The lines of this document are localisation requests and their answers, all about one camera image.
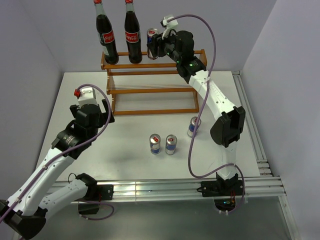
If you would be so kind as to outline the cola glass bottle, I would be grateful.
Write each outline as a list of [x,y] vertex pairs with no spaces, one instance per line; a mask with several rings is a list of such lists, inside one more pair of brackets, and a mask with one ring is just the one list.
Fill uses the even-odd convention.
[[128,58],[132,64],[139,64],[142,59],[140,24],[137,19],[132,0],[125,1],[126,15],[124,21],[125,40]]
[[115,65],[119,61],[119,55],[112,24],[106,15],[102,1],[94,0],[93,3],[96,12],[96,30],[102,46],[104,59],[108,64]]

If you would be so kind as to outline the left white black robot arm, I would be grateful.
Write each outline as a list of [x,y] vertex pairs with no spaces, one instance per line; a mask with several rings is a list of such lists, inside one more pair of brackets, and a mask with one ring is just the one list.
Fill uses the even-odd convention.
[[58,133],[41,165],[9,199],[0,201],[0,220],[23,239],[34,238],[47,220],[69,203],[97,199],[97,181],[86,173],[77,175],[58,191],[46,194],[61,173],[115,121],[109,101],[104,98],[102,104],[105,112],[94,98],[80,97],[77,105],[71,105],[74,119]]

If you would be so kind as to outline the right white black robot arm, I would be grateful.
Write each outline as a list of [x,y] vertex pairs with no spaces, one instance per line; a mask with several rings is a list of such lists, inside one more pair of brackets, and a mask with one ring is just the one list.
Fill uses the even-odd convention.
[[216,170],[216,180],[209,191],[218,196],[244,195],[244,177],[236,165],[236,148],[244,129],[245,109],[232,103],[211,79],[206,66],[195,56],[191,32],[151,32],[147,50],[154,57],[172,59],[178,74],[203,98],[214,116],[210,136],[221,150],[221,166]]

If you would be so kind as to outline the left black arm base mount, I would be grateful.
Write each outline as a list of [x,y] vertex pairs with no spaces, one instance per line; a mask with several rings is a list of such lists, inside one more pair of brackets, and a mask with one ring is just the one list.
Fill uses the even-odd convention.
[[96,215],[102,208],[109,207],[111,212],[108,216],[103,217],[109,218],[115,212],[113,205],[109,203],[103,203],[103,201],[111,201],[113,198],[114,186],[112,184],[98,185],[95,192],[90,196],[84,196],[80,198],[80,203],[78,203],[78,213],[84,217],[88,218],[89,215]]

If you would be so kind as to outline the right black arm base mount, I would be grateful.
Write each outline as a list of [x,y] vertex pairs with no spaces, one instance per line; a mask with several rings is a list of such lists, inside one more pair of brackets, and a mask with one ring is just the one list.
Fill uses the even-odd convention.
[[226,198],[214,200],[214,205],[218,210],[230,211],[236,207],[235,191],[231,186],[215,181],[202,181],[200,187],[196,189],[202,197],[223,197]]

